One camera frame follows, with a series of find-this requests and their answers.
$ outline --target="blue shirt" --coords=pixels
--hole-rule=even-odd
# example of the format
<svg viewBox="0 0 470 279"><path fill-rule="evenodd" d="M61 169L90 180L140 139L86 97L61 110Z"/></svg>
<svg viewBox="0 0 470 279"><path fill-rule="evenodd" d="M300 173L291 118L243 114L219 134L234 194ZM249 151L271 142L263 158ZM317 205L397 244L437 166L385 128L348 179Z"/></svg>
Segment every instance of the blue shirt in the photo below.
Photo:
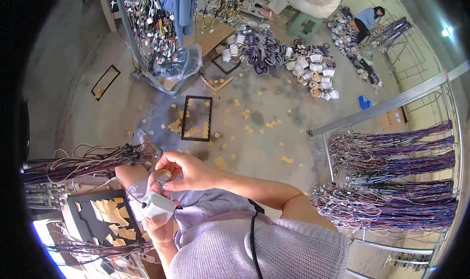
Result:
<svg viewBox="0 0 470 279"><path fill-rule="evenodd" d="M356 18L361 20L364 25L369 28L369 26L375 27L375 25L377 25L377 23L374 21L374 16L374 8L366 8L357 14Z"/></svg>

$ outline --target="green stool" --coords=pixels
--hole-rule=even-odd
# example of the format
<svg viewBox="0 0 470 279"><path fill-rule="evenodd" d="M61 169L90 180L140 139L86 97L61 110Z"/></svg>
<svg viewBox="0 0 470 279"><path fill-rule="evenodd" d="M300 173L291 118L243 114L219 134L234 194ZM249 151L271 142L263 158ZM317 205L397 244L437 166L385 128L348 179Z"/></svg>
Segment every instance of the green stool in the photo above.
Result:
<svg viewBox="0 0 470 279"><path fill-rule="evenodd" d="M315 18L303 12L297 11L295 15L287 23L287 36L299 36L304 39L306 43L312 41L315 32L320 28L323 19Z"/></svg>

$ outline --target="hanging blue garment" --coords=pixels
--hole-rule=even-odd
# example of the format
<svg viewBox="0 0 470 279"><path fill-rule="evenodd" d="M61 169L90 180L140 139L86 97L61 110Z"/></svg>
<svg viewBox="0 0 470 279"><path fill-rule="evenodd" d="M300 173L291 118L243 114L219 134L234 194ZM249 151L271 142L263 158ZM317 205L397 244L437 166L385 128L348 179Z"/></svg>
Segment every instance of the hanging blue garment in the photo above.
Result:
<svg viewBox="0 0 470 279"><path fill-rule="evenodd" d="M183 46L185 35L193 34L193 13L196 0L160 0L162 9L173 12L176 36Z"/></svg>

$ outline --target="white pants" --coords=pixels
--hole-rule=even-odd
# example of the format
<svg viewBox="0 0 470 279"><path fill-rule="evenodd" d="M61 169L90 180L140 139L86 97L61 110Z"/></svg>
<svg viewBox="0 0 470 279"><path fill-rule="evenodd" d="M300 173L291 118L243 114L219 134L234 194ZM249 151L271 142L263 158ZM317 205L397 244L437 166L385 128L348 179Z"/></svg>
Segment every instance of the white pants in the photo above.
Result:
<svg viewBox="0 0 470 279"><path fill-rule="evenodd" d="M279 14L285 7L292 6L315 18L324 18L324 10L321 6L314 5L308 0L271 0L267 6L276 14Z"/></svg>

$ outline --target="seated woman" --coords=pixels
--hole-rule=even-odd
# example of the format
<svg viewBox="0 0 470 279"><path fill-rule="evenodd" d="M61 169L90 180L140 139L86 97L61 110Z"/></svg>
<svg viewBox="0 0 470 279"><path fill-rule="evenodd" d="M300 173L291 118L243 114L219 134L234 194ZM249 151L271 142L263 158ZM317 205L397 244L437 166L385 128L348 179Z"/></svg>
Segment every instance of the seated woman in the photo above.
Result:
<svg viewBox="0 0 470 279"><path fill-rule="evenodd" d="M222 171L194 156L166 152L139 133L144 149L158 160L156 170L172 172L160 186L154 173L138 163L116 168L116 176L136 200L148 191L180 206L179 225L161 216L142 217L167 278L325 278L346 271L348 238L321 216L297 188ZM282 210L265 216L255 202ZM137 220L141 206L132 205Z"/></svg>
<svg viewBox="0 0 470 279"><path fill-rule="evenodd" d="M359 14L356 15L354 18L354 23L351 23L353 27L357 30L357 43L363 41L369 33L369 27L378 27L380 30L384 30L384 28L376 23L374 20L380 16L385 15L385 10L382 7L375 7L375 8L367 8L362 10Z"/></svg>
<svg viewBox="0 0 470 279"><path fill-rule="evenodd" d="M269 21L274 21L286 6L292 6L315 18L326 18L338 8L341 0L271 0L259 10Z"/></svg>

